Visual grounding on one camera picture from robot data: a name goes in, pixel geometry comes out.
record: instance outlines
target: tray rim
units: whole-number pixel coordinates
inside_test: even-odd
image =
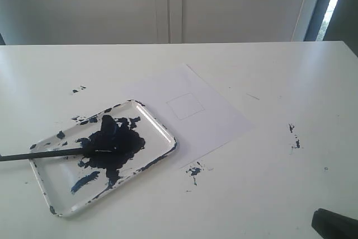
[[[178,141],[177,141],[177,139],[175,138],[175,136],[174,136],[172,133],[170,133],[169,130],[165,127],[165,125],[162,124],[156,117],[154,117],[154,115],[153,115],[150,111],[148,111],[148,110],[145,108],[145,105],[144,105],[143,103],[141,103],[140,101],[137,101],[137,100],[127,100],[127,102],[124,102],[124,103],[122,103],[122,104],[117,104],[117,105],[115,105],[115,106],[113,106],[113,107],[110,107],[110,108],[108,108],[108,109],[113,109],[113,108],[115,108],[115,107],[119,107],[119,106],[127,105],[127,104],[131,104],[131,105],[136,104],[136,105],[139,105],[139,106],[142,108],[142,110],[145,111],[145,113],[147,113],[150,117],[152,117],[152,118],[156,121],[156,123],[157,123],[160,127],[162,127],[162,128],[164,129],[164,131],[167,133],[167,135],[169,135],[169,136],[172,138],[172,140],[173,140],[173,142],[174,142],[173,147],[172,147],[169,151],[167,151],[166,153],[160,155],[158,158],[154,159],[153,161],[151,161],[150,163],[148,163],[147,165],[145,165],[144,167],[141,167],[141,168],[136,169],[131,175],[129,175],[129,176],[127,176],[126,178],[122,179],[119,183],[115,184],[113,187],[111,187],[111,188],[109,188],[109,189],[104,189],[102,192],[100,192],[99,194],[97,194],[94,198],[90,199],[89,201],[85,202],[84,204],[82,204],[82,205],[80,205],[80,206],[78,206],[78,207],[76,207],[76,205],[78,205],[78,203],[75,204],[75,205],[73,205],[72,208],[73,208],[73,207],[76,207],[76,209],[71,210],[71,211],[69,211],[69,212],[64,212],[64,213],[57,213],[57,212],[55,211],[54,207],[51,205],[51,203],[50,203],[50,201],[49,201],[49,198],[48,198],[48,196],[47,196],[47,194],[46,194],[46,188],[45,188],[45,186],[44,186],[44,184],[43,184],[44,180],[41,178],[41,175],[40,175],[39,171],[37,170],[37,164],[36,164],[36,162],[35,162],[34,159],[29,159],[31,168],[32,168],[32,170],[33,170],[33,172],[34,172],[34,174],[35,174],[36,179],[37,179],[37,183],[39,184],[39,187],[40,187],[40,189],[41,189],[41,192],[42,192],[42,194],[43,194],[43,197],[44,197],[44,199],[45,199],[45,201],[46,201],[46,204],[47,204],[47,206],[49,207],[50,213],[51,213],[52,215],[55,215],[55,216],[57,216],[57,217],[70,217],[70,216],[72,216],[73,214],[75,214],[75,213],[77,213],[77,212],[83,210],[83,209],[86,208],[87,206],[89,206],[89,204],[91,204],[92,202],[97,201],[97,200],[99,200],[99,198],[101,198],[101,197],[107,195],[108,193],[114,191],[115,189],[117,189],[117,187],[118,187],[119,185],[122,185],[123,183],[127,182],[129,179],[135,177],[135,176],[138,175],[139,173],[141,173],[141,172],[147,170],[147,169],[150,168],[151,166],[153,166],[153,165],[155,165],[156,163],[160,162],[161,160],[165,159],[166,157],[168,157],[168,156],[177,148],[177,146],[178,146]],[[90,120],[90,119],[92,119],[92,118],[94,118],[94,117],[96,117],[96,116],[98,116],[98,115],[100,115],[100,114],[104,114],[105,111],[107,111],[108,109],[105,109],[105,110],[103,110],[103,111],[101,111],[101,112],[99,112],[99,113],[97,113],[97,114],[94,114],[94,115],[92,115],[92,116],[86,118],[85,121],[86,121],[86,120]],[[76,126],[76,125],[81,125],[81,123],[75,124],[75,125],[73,125],[72,127],[69,127],[68,129],[73,128],[73,127]],[[38,141],[37,143],[35,143],[35,145],[36,145],[36,144],[40,144],[41,142],[43,142],[43,141],[45,141],[45,140],[47,140],[47,139],[49,139],[49,138],[42,139],[42,140]],[[30,152],[34,152],[35,149],[36,149],[36,147],[32,147],[32,146],[31,146],[31,147],[30,147]]]

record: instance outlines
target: drawn square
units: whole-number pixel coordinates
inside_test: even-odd
[[[188,118],[204,110],[201,103],[195,98],[192,93],[187,93],[185,95],[177,97],[167,102],[167,104],[180,120]]]

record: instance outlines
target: pencil square outline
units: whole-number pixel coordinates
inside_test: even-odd
[[[198,110],[198,111],[196,111],[196,112],[194,112],[193,114],[190,114],[189,116],[187,116],[187,117],[181,119],[181,118],[179,118],[179,116],[175,113],[173,107],[172,107],[169,103],[172,102],[172,101],[174,101],[175,99],[182,98],[183,96],[186,96],[186,95],[191,95],[191,96],[195,99],[195,101],[201,106],[201,109]],[[167,101],[166,104],[170,107],[170,109],[173,111],[175,117],[177,117],[178,120],[185,120],[185,119],[187,119],[187,118],[189,118],[189,117],[191,117],[191,116],[193,116],[193,115],[195,115],[195,114],[197,114],[197,113],[199,113],[199,112],[205,110],[205,108],[203,107],[203,105],[202,105],[202,104],[200,103],[200,101],[195,97],[195,95],[192,94],[192,92],[188,92],[188,93],[186,93],[186,94],[184,94],[184,95],[175,97],[175,98],[173,98],[173,99]]]

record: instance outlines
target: metal tray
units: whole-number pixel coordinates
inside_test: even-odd
[[[115,148],[130,147],[130,150],[110,158],[102,155],[30,160],[52,214],[67,217],[98,201],[124,181],[167,157],[177,145],[174,136],[144,105],[130,100],[32,145],[30,151],[85,146],[97,139],[101,128],[115,134],[112,138]]]

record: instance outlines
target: paint brush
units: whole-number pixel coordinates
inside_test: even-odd
[[[34,153],[26,153],[26,154],[0,156],[0,162],[69,156],[69,155],[83,155],[83,154],[96,155],[96,154],[106,154],[106,153],[113,153],[113,152],[97,150],[94,147],[72,148],[72,149],[64,149],[61,151],[43,151],[43,152],[34,152]]]

